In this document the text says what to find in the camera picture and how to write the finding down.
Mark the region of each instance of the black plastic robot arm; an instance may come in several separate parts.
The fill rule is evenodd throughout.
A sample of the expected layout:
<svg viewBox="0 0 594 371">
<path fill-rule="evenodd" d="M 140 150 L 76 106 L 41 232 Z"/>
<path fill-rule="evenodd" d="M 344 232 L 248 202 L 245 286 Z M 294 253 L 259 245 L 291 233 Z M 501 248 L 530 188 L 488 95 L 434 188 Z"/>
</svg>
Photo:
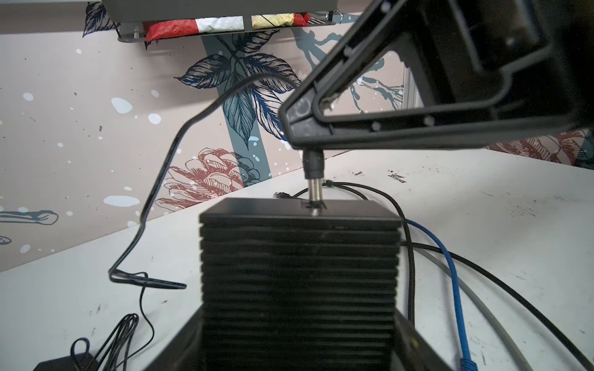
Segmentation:
<svg viewBox="0 0 594 371">
<path fill-rule="evenodd" d="M 591 125 L 593 4 L 376 0 L 281 107 L 285 137 L 314 151 L 477 148 Z M 324 115 L 389 50 L 425 107 Z"/>
</svg>

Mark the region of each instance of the table surface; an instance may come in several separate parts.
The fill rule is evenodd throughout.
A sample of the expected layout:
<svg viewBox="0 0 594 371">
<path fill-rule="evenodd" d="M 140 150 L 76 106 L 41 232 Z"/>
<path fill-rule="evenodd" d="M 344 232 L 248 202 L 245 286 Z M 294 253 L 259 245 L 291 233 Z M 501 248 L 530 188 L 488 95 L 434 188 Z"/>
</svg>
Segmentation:
<svg viewBox="0 0 594 371">
<path fill-rule="evenodd" d="M 326 176 L 395 197 L 407 218 L 517 290 L 594 362 L 593 171 L 489 150 L 351 151 L 328 159 Z M 305 187 L 303 172 L 297 170 L 227 196 L 269 198 Z M 324 197 L 353 195 L 325 189 Z M 144 309 L 156 336 L 129 361 L 129 370 L 146 367 L 202 303 L 197 217 L 218 200 L 149 221 L 122 264 L 128 272 L 144 270 L 151 277 L 188 284 L 186 290 L 145 292 Z M 78 337 L 88 337 L 94 353 L 125 314 L 139 313 L 140 288 L 111 283 L 107 275 L 135 228 L 0 273 L 0 369 L 33 370 L 40 361 L 69 354 Z M 411 230 L 413 241 L 430 243 Z M 404 313 L 407 269 L 402 254 L 396 299 Z M 416 327 L 457 370 L 460 345 L 450 280 L 423 256 L 415 254 L 415 259 Z M 581 369 L 510 296 L 462 264 L 457 267 L 459 277 L 492 310 L 535 370 Z M 465 294 L 462 304 L 479 369 L 516 369 Z M 131 349 L 149 337 L 150 328 L 141 319 Z"/>
</svg>

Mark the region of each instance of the red flower illustration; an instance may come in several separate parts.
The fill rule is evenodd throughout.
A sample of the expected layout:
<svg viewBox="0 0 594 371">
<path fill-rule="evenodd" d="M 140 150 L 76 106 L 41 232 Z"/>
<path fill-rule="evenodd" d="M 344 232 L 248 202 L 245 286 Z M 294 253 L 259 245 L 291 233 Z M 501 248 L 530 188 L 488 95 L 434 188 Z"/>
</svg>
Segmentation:
<svg viewBox="0 0 594 371">
<path fill-rule="evenodd" d="M 159 198 L 158 206 L 176 211 L 260 182 L 249 158 L 223 149 L 205 148 L 185 167 L 169 168 L 163 185 L 172 198 Z"/>
<path fill-rule="evenodd" d="M 534 137 L 497 143 L 487 146 L 490 150 L 538 158 L 560 164 L 573 165 L 581 156 L 582 144 L 586 138 L 583 130 L 567 131 L 555 135 Z"/>
</svg>

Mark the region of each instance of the gray cable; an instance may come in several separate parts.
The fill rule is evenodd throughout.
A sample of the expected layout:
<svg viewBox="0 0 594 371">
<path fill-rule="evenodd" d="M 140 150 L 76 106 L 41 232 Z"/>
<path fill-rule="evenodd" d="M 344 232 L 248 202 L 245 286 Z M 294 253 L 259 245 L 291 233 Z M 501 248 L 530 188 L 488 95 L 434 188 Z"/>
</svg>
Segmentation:
<svg viewBox="0 0 594 371">
<path fill-rule="evenodd" d="M 447 275 L 450 275 L 450 269 L 439 259 L 431 255 L 427 251 L 418 248 L 415 248 L 415 251 L 432 261 L 435 265 L 440 267 L 441 270 L 444 271 Z M 533 371 L 532 367 L 530 367 L 530 364 L 528 363 L 526 358 L 524 358 L 524 354 L 522 354 L 522 351 L 520 351 L 516 343 L 511 338 L 510 334 L 507 333 L 507 331 L 503 328 L 501 323 L 497 320 L 497 318 L 495 318 L 493 313 L 491 313 L 489 308 L 486 307 L 485 303 L 483 303 L 482 300 L 479 299 L 479 297 L 474 293 L 474 291 L 472 291 L 470 287 L 468 287 L 464 283 L 464 281 L 460 279 L 460 277 L 458 277 L 458 285 L 468 295 L 468 297 L 470 297 L 472 302 L 481 311 L 481 313 L 483 313 L 487 321 L 489 321 L 497 335 L 499 335 L 499 338 L 501 339 L 507 350 L 511 353 L 511 356 L 518 365 L 518 368 L 521 371 Z"/>
</svg>

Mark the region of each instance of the black heatsink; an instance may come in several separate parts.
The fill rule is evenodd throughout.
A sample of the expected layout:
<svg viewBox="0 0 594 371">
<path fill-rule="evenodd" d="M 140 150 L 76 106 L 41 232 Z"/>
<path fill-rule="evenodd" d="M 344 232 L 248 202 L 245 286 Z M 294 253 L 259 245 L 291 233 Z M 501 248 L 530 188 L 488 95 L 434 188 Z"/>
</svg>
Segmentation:
<svg viewBox="0 0 594 371">
<path fill-rule="evenodd" d="M 200 215 L 208 369 L 389 369 L 401 219 L 325 206 L 226 198 Z"/>
</svg>

